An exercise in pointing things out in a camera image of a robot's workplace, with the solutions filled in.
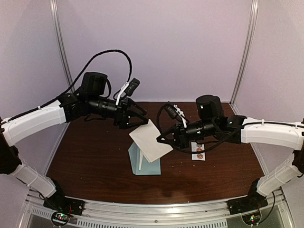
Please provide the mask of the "sticker sheet with three seals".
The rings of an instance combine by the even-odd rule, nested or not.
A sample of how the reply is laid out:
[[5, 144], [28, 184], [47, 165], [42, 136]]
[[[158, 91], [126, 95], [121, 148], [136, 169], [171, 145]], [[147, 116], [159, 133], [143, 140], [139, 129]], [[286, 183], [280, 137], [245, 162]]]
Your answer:
[[205, 160], [205, 145], [196, 142], [191, 142], [191, 160], [204, 161]]

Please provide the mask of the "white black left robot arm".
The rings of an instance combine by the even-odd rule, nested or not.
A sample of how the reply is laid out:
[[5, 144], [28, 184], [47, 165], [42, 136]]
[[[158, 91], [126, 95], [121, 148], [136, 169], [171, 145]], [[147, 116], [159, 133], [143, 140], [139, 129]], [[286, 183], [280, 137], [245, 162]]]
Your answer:
[[12, 175], [37, 190], [47, 206], [64, 211], [69, 203], [59, 184], [23, 163], [16, 143], [49, 127], [80, 117], [90, 121], [91, 114], [96, 114], [97, 120], [112, 118], [114, 125], [120, 129], [147, 124], [146, 111], [130, 98], [139, 84], [140, 81], [133, 78], [122, 86], [117, 98], [111, 100], [103, 96], [105, 88], [111, 86], [107, 75], [87, 72], [74, 93], [64, 93], [44, 107], [1, 120], [0, 172]]

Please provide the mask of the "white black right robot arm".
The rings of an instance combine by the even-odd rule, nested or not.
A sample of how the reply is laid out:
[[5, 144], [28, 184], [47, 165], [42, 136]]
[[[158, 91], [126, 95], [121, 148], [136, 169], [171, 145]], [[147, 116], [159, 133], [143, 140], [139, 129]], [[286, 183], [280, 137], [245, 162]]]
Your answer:
[[199, 120], [189, 122], [183, 111], [169, 102], [158, 111], [156, 121], [160, 136], [157, 142], [188, 153], [192, 141], [215, 138], [209, 152], [223, 143], [263, 143], [293, 149], [293, 153], [269, 174], [253, 181], [243, 204], [254, 209], [271, 192], [304, 174], [304, 123], [258, 120], [243, 115], [224, 115], [218, 96], [202, 95], [196, 99]]

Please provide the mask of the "light blue envelope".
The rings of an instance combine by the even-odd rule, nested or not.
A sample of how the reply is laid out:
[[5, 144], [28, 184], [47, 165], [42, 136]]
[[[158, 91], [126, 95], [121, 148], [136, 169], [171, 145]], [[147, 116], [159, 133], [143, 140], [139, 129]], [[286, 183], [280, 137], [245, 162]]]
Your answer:
[[161, 175], [161, 161], [160, 159], [154, 162], [148, 162], [143, 156], [142, 168], [138, 170], [139, 154], [141, 150], [136, 143], [132, 143], [128, 149], [132, 172], [134, 175]]

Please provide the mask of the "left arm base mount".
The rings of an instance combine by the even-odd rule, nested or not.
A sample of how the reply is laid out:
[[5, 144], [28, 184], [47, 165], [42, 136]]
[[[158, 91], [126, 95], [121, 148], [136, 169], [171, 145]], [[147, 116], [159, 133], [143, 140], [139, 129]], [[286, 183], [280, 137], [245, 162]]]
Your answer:
[[43, 206], [52, 209], [51, 222], [55, 227], [63, 227], [75, 219], [75, 216], [81, 216], [84, 210], [85, 202], [79, 199], [63, 198], [63, 201], [55, 199], [44, 199]]

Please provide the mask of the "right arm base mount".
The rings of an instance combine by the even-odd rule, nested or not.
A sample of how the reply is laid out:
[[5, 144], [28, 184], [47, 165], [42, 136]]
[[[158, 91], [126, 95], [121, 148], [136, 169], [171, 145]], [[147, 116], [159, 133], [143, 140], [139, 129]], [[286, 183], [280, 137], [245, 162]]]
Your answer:
[[240, 214], [242, 221], [249, 226], [257, 225], [262, 219], [261, 208], [266, 207], [266, 199], [241, 197], [227, 202], [230, 215]]

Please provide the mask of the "beige ornate letter paper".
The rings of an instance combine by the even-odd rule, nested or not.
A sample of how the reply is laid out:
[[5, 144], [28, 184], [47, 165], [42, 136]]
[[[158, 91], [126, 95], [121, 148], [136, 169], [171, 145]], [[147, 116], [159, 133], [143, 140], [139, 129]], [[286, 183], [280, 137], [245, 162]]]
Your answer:
[[139, 165], [138, 165], [138, 170], [141, 170], [141, 168], [142, 168], [142, 162], [143, 162], [143, 153], [140, 152], [140, 154], [139, 154]]

